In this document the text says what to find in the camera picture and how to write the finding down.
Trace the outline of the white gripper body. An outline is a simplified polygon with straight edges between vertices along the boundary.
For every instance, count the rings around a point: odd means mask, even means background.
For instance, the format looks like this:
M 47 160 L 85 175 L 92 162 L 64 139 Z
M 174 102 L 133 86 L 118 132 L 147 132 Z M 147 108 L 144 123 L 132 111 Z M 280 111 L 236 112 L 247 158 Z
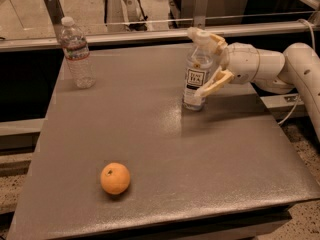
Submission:
M 244 84 L 255 77 L 259 61 L 259 53 L 252 45 L 233 43 L 225 48 L 220 65 L 234 75 L 231 84 Z

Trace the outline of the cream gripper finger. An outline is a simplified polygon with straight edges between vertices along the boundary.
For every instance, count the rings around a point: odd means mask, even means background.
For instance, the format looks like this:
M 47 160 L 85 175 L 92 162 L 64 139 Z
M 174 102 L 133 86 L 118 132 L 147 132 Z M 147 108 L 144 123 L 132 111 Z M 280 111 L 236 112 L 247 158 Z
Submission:
M 227 47 L 227 42 L 223 37 L 196 27 L 189 27 L 187 36 L 196 45 L 208 48 L 215 55 L 220 55 Z
M 208 95 L 217 92 L 225 84 L 234 79 L 234 74 L 228 69 L 219 67 L 211 76 L 211 78 L 194 94 L 195 97 L 207 97 Z

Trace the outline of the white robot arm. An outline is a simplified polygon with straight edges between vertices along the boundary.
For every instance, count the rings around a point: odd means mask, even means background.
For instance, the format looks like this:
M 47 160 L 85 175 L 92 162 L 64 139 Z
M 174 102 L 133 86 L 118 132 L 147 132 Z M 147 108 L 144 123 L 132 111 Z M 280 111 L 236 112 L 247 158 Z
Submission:
M 193 100 L 200 101 L 227 83 L 251 82 L 276 94 L 296 89 L 320 138 L 320 58 L 310 46 L 295 43 L 280 53 L 250 44 L 227 44 L 224 38 L 195 27 L 190 27 L 187 35 L 217 61 L 211 77 L 203 80 L 191 95 Z

